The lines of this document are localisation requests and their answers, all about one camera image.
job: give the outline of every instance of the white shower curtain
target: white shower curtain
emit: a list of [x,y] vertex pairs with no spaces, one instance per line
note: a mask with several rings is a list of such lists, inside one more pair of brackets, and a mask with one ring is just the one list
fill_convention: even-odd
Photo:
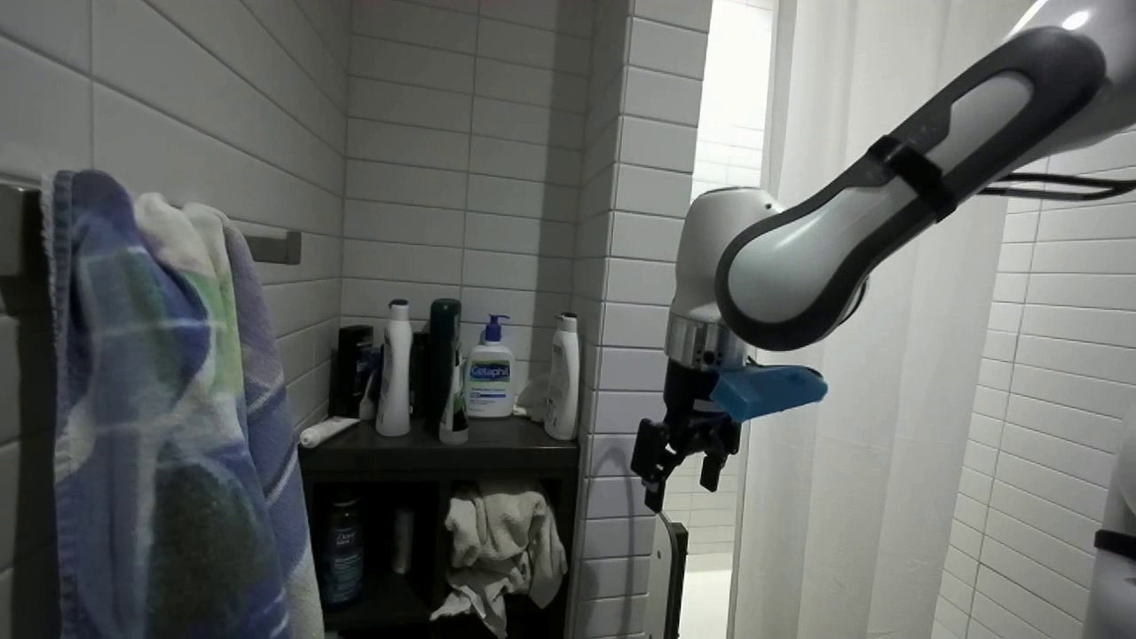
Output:
[[[782,0],[766,186],[801,201],[996,45],[1028,0]],[[871,276],[821,345],[818,406],[750,424],[733,637],[926,639],[1005,202],[978,198]]]

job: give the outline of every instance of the cable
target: cable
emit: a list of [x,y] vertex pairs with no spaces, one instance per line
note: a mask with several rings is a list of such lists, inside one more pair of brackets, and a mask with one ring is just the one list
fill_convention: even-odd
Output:
[[1092,201],[1114,198],[1130,191],[1136,191],[1136,180],[1106,180],[1102,177],[1081,177],[1079,175],[1050,175],[1046,173],[1010,173],[995,182],[1042,182],[1046,184],[1097,188],[1101,190],[1078,193],[1072,191],[1019,189],[1016,186],[986,186],[982,191],[978,191],[978,194],[1037,198],[1041,200]]

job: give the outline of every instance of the shelving unit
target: shelving unit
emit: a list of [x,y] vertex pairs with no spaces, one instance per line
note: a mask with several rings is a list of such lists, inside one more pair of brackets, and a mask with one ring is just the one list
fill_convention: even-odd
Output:
[[[477,420],[469,441],[446,446],[415,423],[406,437],[386,438],[369,424],[358,424],[314,449],[300,450],[300,467],[319,562],[321,523],[328,491],[350,483],[362,495],[365,539],[364,595],[345,608],[325,613],[329,630],[344,637],[449,639],[492,637],[479,620],[463,616],[429,622],[449,592],[445,571],[451,540],[444,528],[454,487],[483,479],[533,479],[541,482],[557,517],[557,530],[571,551],[576,518],[579,447],[557,441],[527,420]],[[415,547],[407,575],[390,572],[390,513],[395,504],[415,509]],[[507,601],[509,637],[545,639],[563,633],[567,616],[565,580],[546,608],[527,597]]]

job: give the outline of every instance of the blue gripper pad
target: blue gripper pad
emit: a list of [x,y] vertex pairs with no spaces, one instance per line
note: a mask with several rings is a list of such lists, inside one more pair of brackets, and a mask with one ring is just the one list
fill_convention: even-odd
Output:
[[828,384],[804,366],[754,366],[718,374],[710,399],[735,422],[820,401]]

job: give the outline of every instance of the dark wooden shelf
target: dark wooden shelf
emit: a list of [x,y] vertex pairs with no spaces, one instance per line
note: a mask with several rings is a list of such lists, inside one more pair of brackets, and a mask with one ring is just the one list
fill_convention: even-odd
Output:
[[383,437],[373,424],[359,423],[311,449],[300,449],[304,473],[382,471],[513,471],[575,468],[579,447],[552,439],[521,417],[476,420],[469,441],[448,446],[416,422],[403,437]]
[[407,578],[395,573],[368,574],[364,578],[362,597],[345,608],[325,612],[324,625],[328,630],[410,625],[428,622],[429,613]]

